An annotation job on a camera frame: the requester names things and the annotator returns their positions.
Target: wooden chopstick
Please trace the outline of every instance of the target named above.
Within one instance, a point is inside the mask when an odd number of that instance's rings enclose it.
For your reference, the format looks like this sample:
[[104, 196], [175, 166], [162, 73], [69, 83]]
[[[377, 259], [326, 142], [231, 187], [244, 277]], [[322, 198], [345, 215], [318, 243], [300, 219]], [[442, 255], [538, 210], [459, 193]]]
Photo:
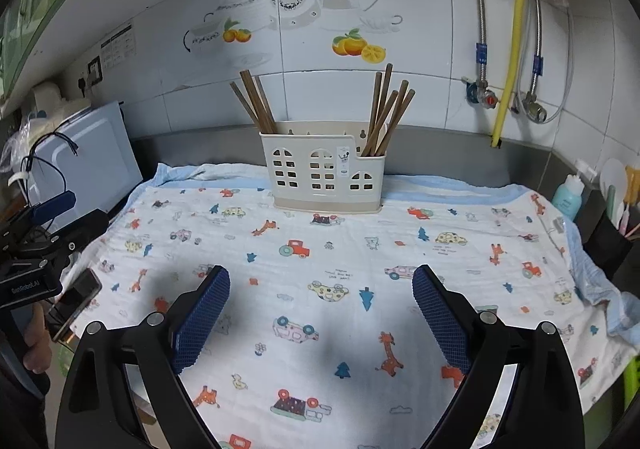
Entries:
[[249, 96], [249, 100], [251, 101], [252, 106], [254, 106], [255, 116], [260, 122], [260, 132], [270, 134], [271, 125], [268, 122], [267, 114], [264, 111], [264, 106], [262, 105], [262, 101], [260, 100], [260, 95], [258, 95], [258, 92], [255, 89], [254, 79], [251, 76], [251, 73], [249, 72], [249, 70], [242, 70], [240, 72], [240, 78], [242, 79], [242, 83], [244, 84], [246, 94]]
[[411, 103], [412, 99], [414, 98], [414, 95], [415, 95], [414, 90], [409, 90], [409, 92], [406, 94], [404, 101], [402, 102], [401, 105], [399, 105], [400, 109], [398, 111], [398, 114], [391, 118], [389, 127], [386, 128], [385, 136], [383, 137], [382, 142], [380, 142], [380, 145], [378, 146], [378, 149], [376, 150], [376, 153], [374, 156], [385, 155], [386, 148], [388, 147], [389, 141], [391, 140], [391, 134], [394, 132], [396, 127], [398, 127], [400, 119], [402, 118], [402, 115], [404, 115], [404, 112], [406, 111], [406, 108], [409, 106], [409, 103]]
[[369, 136], [369, 140], [367, 140], [367, 145], [364, 146], [364, 149], [360, 154], [361, 157], [367, 156], [370, 151], [378, 144], [378, 135], [380, 134], [380, 129], [382, 129], [382, 126], [385, 124], [386, 117], [389, 114], [389, 111], [391, 111], [396, 98], [398, 98], [398, 92], [396, 92], [396, 90], [393, 90], [391, 92], [391, 95], [389, 95], [386, 104], [382, 108], [382, 114], [380, 114], [380, 118], [376, 122], [376, 127], [373, 129], [373, 133]]
[[380, 92], [380, 103], [378, 105], [378, 115], [376, 116], [376, 122], [380, 120], [382, 109], [385, 104], [386, 94], [389, 91], [389, 83], [391, 82], [391, 71], [393, 71], [393, 64], [389, 63], [385, 69], [385, 80], [382, 82], [382, 91]]
[[276, 126], [276, 121], [273, 118], [273, 113], [271, 112], [271, 106], [269, 105], [269, 101], [267, 100], [267, 95], [264, 93], [264, 88], [262, 87], [262, 81], [260, 77], [255, 76], [255, 84], [258, 86], [258, 91], [260, 92], [260, 98], [264, 104], [264, 109], [266, 110], [267, 119], [271, 125], [271, 132], [276, 134], [278, 132], [278, 128]]
[[376, 82], [373, 86], [373, 101], [371, 103], [371, 116], [369, 117], [369, 132], [367, 138], [373, 133], [373, 128], [376, 127], [376, 121], [378, 119], [378, 105], [380, 103], [380, 84], [382, 84], [382, 73], [376, 73]]
[[251, 109], [251, 106], [249, 106], [249, 103], [246, 101], [246, 98], [244, 98], [244, 95], [242, 95], [242, 92], [240, 91], [240, 88], [238, 88], [238, 85], [235, 82], [230, 82], [229, 85], [231, 86], [231, 89], [234, 90], [234, 93], [236, 94], [236, 97], [240, 101], [240, 104], [242, 104], [244, 111], [246, 111], [251, 117], [251, 120], [254, 121], [255, 127], [257, 127], [258, 130], [261, 130], [260, 122], [256, 118], [254, 110]]

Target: utensil holder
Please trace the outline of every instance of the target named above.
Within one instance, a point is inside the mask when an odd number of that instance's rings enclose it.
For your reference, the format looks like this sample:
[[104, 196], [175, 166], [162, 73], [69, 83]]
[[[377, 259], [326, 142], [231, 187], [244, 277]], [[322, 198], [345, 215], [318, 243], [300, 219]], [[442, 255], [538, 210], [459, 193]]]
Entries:
[[[316, 212], [379, 212], [385, 156], [358, 156], [369, 122], [278, 122], [260, 134], [274, 204]], [[386, 124], [380, 131], [382, 140]]]

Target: cartoon car print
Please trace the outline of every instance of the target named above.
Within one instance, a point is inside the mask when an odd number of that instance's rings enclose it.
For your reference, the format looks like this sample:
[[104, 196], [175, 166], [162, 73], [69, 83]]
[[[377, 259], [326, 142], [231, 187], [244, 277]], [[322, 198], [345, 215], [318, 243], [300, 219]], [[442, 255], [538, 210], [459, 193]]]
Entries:
[[306, 400], [295, 399], [289, 395], [289, 391], [281, 389], [278, 392], [278, 402], [271, 406], [270, 410], [276, 415], [300, 421], [322, 422], [322, 417], [329, 416], [332, 409], [313, 397]]
[[405, 267], [404, 265], [398, 265], [392, 269], [385, 269], [385, 274], [394, 281], [397, 281], [400, 278], [412, 279], [416, 270], [418, 270], [418, 267]]
[[540, 267], [534, 267], [533, 263], [530, 261], [523, 263], [522, 266], [522, 275], [527, 279], [531, 279], [533, 276], [540, 277], [542, 275], [542, 270], [540, 270]]
[[171, 239], [180, 239], [180, 241], [185, 242], [191, 238], [191, 231], [187, 231], [186, 229], [180, 229], [174, 233], [169, 235]]
[[456, 233], [440, 233], [436, 238], [438, 243], [457, 243], [461, 247], [466, 245], [466, 238], [457, 235]]
[[474, 307], [476, 312], [491, 312], [493, 314], [498, 314], [498, 305], [497, 304], [486, 304], [483, 306]]
[[310, 324], [300, 326], [290, 322], [284, 315], [273, 321], [273, 332], [280, 339], [287, 339], [298, 344], [302, 344], [309, 339], [316, 341], [319, 337], [318, 332]]
[[419, 220], [428, 220], [433, 216], [433, 211], [429, 209], [416, 209], [415, 207], [409, 207], [406, 211]]
[[204, 279], [209, 273], [209, 270], [213, 269], [215, 265], [198, 265], [197, 269], [193, 271], [194, 275], [197, 275], [200, 279]]
[[316, 225], [340, 225], [344, 221], [344, 218], [340, 216], [336, 216], [335, 214], [331, 214], [330, 216], [321, 216], [320, 214], [314, 214], [314, 219], [311, 220], [311, 223], [315, 223]]
[[289, 242], [286, 245], [282, 245], [278, 252], [280, 255], [285, 257], [289, 257], [291, 254], [298, 254], [300, 257], [308, 257], [309, 249], [302, 246], [302, 241], [299, 239], [289, 239]]
[[229, 442], [218, 442], [222, 449], [250, 449], [251, 442], [238, 435], [231, 435]]
[[319, 281], [314, 281], [306, 287], [318, 294], [318, 297], [324, 301], [335, 303], [340, 301], [344, 296], [349, 293], [349, 289], [342, 286], [340, 283], [336, 283], [333, 287], [323, 285]]
[[229, 216], [237, 216], [238, 218], [242, 218], [246, 216], [246, 212], [242, 210], [242, 207], [229, 207], [222, 211], [222, 215], [227, 218]]

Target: green basket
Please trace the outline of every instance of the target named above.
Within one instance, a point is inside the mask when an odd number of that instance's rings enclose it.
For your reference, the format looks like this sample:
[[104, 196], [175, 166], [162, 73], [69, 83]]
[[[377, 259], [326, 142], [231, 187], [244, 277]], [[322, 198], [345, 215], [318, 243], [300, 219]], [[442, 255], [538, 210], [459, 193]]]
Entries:
[[625, 379], [625, 409], [634, 399], [638, 388], [640, 388], [640, 356], [635, 357], [626, 366], [624, 372]]

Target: blue label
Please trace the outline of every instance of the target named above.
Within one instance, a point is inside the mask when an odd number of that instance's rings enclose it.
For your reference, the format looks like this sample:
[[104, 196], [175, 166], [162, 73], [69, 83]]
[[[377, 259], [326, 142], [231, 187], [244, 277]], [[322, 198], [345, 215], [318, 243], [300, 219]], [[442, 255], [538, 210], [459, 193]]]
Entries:
[[476, 63], [486, 64], [486, 44], [476, 43]]
[[542, 68], [545, 64], [545, 58], [540, 57], [539, 55], [535, 55], [533, 57], [533, 73], [537, 76], [542, 77]]

